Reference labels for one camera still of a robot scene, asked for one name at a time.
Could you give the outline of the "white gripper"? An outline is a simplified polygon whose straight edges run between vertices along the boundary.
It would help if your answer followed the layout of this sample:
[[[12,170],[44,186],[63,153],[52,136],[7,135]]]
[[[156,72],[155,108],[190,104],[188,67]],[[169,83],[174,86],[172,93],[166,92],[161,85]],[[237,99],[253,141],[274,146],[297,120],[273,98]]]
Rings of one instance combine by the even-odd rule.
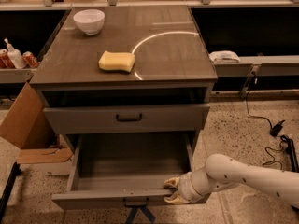
[[[178,189],[164,200],[173,205],[205,203],[215,188],[215,181],[209,177],[205,168],[164,181],[165,189]]]

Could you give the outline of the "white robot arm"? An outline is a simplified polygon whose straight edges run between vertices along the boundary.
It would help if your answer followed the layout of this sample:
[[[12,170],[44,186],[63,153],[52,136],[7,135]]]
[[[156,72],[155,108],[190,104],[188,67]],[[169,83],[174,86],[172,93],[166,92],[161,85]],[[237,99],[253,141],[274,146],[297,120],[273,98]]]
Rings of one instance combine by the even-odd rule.
[[[171,204],[199,203],[212,192],[243,184],[299,208],[299,174],[247,165],[222,154],[213,154],[205,166],[164,182],[175,191],[164,200]]]

